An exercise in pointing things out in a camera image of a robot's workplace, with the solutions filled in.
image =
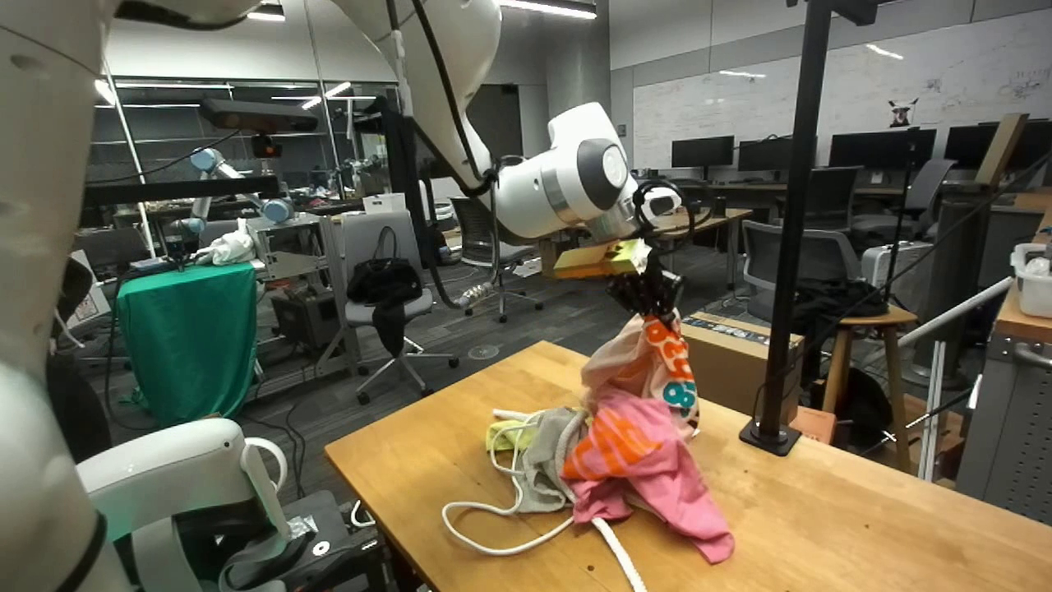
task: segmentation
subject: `pink cloth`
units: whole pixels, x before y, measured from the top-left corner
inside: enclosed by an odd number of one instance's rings
[[[591,392],[591,400],[591,424],[563,463],[563,479],[577,493],[577,523],[624,521],[634,493],[708,561],[729,559],[727,521],[712,506],[668,406],[616,386]]]

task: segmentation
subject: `lab workstation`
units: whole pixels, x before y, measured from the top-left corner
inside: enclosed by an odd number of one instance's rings
[[[18,0],[3,588],[1052,588],[1052,0]]]

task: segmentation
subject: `floor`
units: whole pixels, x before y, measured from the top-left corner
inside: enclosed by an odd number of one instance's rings
[[[665,256],[668,270],[683,277],[683,298],[680,312],[693,308],[743,308],[741,294],[727,294],[727,256],[712,250],[722,244],[719,236],[708,236],[703,245],[680,244]],[[486,270],[477,267],[442,267],[442,287],[454,298],[465,294],[477,294],[479,283],[486,283]],[[442,362],[419,364],[424,380],[431,389],[444,389],[469,370],[486,368],[491,362],[527,347],[537,340],[550,340],[557,346],[577,347],[583,355],[596,351],[606,340],[613,340],[624,321],[629,308],[620,308],[606,283],[591,279],[510,279],[510,287],[527,289],[522,297],[506,297],[510,319],[500,321],[493,298],[479,298],[479,305],[467,315],[454,305],[436,305],[433,312],[412,321],[412,335],[424,342],[429,347],[444,347],[460,355],[460,368],[447,368]],[[364,364],[379,364],[384,360],[375,335],[363,331],[363,360]],[[298,500],[302,493],[314,493],[320,488],[333,493],[345,493],[343,479],[326,463],[322,448],[337,437],[345,437],[412,400],[419,400],[414,389],[402,374],[389,374],[372,389],[372,400],[357,406],[351,389],[363,380],[363,374],[343,374],[329,380],[314,380],[305,389],[292,389],[282,393],[269,393],[260,400],[251,400],[239,411],[239,424],[246,433],[262,433],[275,440],[287,458],[292,459],[292,488],[282,491],[282,500]],[[133,437],[148,432],[148,422],[134,414],[130,406],[130,374],[111,374],[111,414],[115,414],[115,433]]]

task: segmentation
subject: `wall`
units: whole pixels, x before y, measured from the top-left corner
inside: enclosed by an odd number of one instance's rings
[[[807,2],[613,0],[613,116],[642,168],[670,137],[762,137],[791,127]],[[818,158],[833,133],[888,127],[888,99],[920,99],[914,125],[1052,116],[1052,0],[890,0],[876,25],[833,23]],[[904,60],[864,50],[879,44]],[[727,78],[719,68],[762,73]]]
[[[239,23],[220,33],[184,33],[148,23],[115,23],[106,64],[115,74],[184,78],[368,78],[393,81],[389,64],[364,44],[333,0],[282,0],[287,23]],[[550,144],[545,121],[563,101],[607,101],[607,25],[566,25],[506,11],[502,44],[486,81],[519,87],[522,151]]]

